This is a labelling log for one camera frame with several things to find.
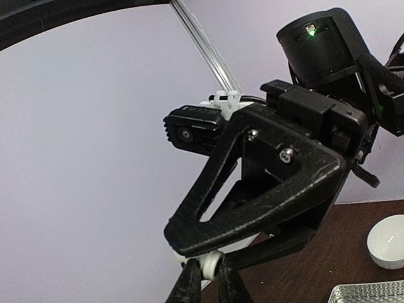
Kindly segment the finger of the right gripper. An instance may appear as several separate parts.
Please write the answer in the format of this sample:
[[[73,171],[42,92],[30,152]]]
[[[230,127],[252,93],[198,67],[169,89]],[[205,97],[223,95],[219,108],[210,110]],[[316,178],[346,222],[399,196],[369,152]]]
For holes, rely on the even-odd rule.
[[[248,268],[297,253],[307,246],[317,229],[303,222],[284,222],[270,229],[274,236],[225,254],[220,267]]]

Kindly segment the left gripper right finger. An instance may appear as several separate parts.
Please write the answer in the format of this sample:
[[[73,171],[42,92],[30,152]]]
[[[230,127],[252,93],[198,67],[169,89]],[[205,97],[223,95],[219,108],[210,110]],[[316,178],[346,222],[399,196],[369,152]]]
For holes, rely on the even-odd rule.
[[[224,254],[217,265],[218,301],[220,303],[252,303],[242,278],[229,258]]]

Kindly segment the fourteenth white pawn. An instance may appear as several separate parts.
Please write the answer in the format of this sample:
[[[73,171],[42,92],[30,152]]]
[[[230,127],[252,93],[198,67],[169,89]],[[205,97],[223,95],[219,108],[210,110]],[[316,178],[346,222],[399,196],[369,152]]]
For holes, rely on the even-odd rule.
[[[180,263],[184,264],[191,259],[195,259],[199,264],[203,279],[211,282],[217,278],[219,267],[224,259],[224,253],[219,250],[210,251],[208,253],[193,257],[185,257],[177,252],[174,252],[174,256]]]

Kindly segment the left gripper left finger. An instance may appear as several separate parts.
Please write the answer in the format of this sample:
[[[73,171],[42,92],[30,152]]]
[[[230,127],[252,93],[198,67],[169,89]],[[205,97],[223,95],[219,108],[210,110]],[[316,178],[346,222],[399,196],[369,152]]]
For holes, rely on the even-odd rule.
[[[196,259],[185,264],[165,303],[200,303],[201,269]]]

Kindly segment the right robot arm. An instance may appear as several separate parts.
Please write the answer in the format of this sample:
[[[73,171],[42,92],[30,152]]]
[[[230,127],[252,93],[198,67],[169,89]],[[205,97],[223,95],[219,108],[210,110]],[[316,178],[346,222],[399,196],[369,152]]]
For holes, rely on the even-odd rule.
[[[369,51],[341,8],[318,11],[276,35],[291,82],[265,98],[218,92],[165,119],[168,140],[208,161],[164,230],[191,258],[260,232],[271,244],[233,254],[245,268],[300,251],[315,236],[349,174],[363,168],[380,128],[403,135],[403,41],[388,62]]]

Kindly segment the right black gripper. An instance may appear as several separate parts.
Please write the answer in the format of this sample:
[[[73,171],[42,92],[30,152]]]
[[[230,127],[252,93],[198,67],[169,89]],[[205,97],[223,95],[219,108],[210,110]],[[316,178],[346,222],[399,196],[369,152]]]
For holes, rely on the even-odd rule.
[[[376,130],[341,95],[327,97],[282,81],[263,85],[266,100],[243,97],[202,173],[164,230],[171,248],[197,256],[270,227],[317,229],[359,153]],[[201,216],[238,160],[249,164],[235,183],[234,205]]]

